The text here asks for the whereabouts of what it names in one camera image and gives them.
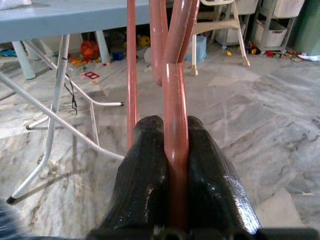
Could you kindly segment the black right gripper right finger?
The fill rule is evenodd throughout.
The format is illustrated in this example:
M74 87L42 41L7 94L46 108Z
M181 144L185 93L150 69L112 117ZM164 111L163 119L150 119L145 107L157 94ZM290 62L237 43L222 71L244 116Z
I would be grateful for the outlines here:
M234 165L200 119L190 115L187 120L190 228L254 235L261 224Z

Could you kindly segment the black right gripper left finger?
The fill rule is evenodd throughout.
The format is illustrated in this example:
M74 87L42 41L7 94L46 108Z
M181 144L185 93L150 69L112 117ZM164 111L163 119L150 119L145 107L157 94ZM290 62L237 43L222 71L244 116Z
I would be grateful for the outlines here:
M151 240L168 220L168 166L158 115L139 120L120 164L107 215L88 240Z

